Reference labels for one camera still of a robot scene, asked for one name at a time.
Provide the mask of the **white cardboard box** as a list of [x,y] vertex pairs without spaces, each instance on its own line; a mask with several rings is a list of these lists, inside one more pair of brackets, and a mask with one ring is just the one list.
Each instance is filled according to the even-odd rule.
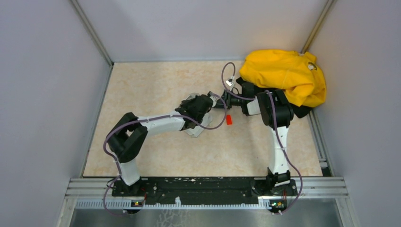
[[213,105],[212,99],[207,95],[200,95],[198,93],[191,93],[184,101],[179,105],[180,110],[178,111],[181,115],[187,116],[195,120],[195,122],[185,118],[183,131],[192,137],[198,137],[204,130],[202,125],[206,127],[208,123],[205,123],[205,115],[209,113]]

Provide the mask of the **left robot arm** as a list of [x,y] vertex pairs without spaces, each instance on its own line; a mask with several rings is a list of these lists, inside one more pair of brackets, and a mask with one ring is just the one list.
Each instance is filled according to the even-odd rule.
[[210,110],[217,104],[213,93],[192,93],[177,108],[165,115],[138,117],[126,113],[107,134],[104,152],[117,165],[118,176],[124,182],[123,189],[131,196],[140,193],[142,183],[136,161],[146,138],[166,132],[184,131],[190,137],[198,137],[209,128],[212,121]]

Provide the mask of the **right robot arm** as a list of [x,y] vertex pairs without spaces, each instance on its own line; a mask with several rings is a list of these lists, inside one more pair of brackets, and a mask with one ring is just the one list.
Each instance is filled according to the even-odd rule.
[[287,154],[287,137],[294,111],[291,104],[280,89],[269,90],[257,88],[249,82],[242,84],[242,93],[235,94],[225,90],[223,101],[218,106],[226,105],[228,109],[239,106],[246,116],[260,115],[262,122],[271,133],[271,157],[266,177],[267,191],[272,195],[280,194],[291,175]]

